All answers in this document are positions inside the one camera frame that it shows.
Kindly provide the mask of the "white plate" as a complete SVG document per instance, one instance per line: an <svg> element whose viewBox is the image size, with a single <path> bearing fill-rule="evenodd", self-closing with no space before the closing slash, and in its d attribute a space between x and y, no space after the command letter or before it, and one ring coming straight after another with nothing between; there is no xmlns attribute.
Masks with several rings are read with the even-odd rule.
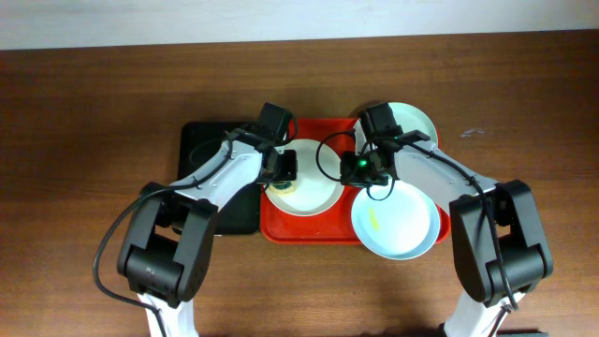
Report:
<svg viewBox="0 0 599 337"><path fill-rule="evenodd" d="M341 198L344 186L327 178L316 164L320 142L296 139L285 148L296 152L297 177L287 188L273 184L266 190L269 201L280 211L296 216L315 216L327 211Z"/></svg>

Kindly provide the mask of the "light blue plate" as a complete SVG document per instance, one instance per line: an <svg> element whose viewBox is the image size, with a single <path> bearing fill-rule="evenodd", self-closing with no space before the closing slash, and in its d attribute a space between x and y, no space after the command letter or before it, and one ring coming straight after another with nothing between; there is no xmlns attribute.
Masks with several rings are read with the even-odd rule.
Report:
<svg viewBox="0 0 599 337"><path fill-rule="evenodd" d="M351 208L359 241L373 253L392 260L422 256L436 243L441 216L435 203L411 184L362 189Z"/></svg>

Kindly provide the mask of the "green and yellow sponge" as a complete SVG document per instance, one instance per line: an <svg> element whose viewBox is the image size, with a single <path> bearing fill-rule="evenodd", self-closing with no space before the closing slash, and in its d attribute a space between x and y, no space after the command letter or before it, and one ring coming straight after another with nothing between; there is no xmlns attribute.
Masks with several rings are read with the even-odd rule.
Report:
<svg viewBox="0 0 599 337"><path fill-rule="evenodd" d="M296 186L291 181L278 182L278 183L272 183L270 185L270 190L273 193L283 195L283 194L293 193L296 190Z"/></svg>

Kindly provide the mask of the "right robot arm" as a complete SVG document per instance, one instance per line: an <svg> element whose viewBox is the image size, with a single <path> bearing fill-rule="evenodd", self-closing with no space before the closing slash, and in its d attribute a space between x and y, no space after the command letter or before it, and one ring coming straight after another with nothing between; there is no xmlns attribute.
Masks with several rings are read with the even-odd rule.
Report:
<svg viewBox="0 0 599 337"><path fill-rule="evenodd" d="M408 260L429 251L450 217L462 292L441 336L496 336L519 301L553 272L531 188L499 183L428 138L373 138L342 156L341 181L361 190L352 227L373 253Z"/></svg>

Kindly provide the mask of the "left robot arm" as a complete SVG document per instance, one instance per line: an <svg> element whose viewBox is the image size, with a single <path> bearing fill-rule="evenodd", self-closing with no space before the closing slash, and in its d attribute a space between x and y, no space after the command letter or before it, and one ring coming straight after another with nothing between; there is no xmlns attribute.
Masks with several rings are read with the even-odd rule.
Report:
<svg viewBox="0 0 599 337"><path fill-rule="evenodd" d="M210 265L219 213L244 187L295 179L297 155L277 135L236 129L188 176L148 183L122 213L130 220L117 271L137 293L153 336L195 336L193 298Z"/></svg>

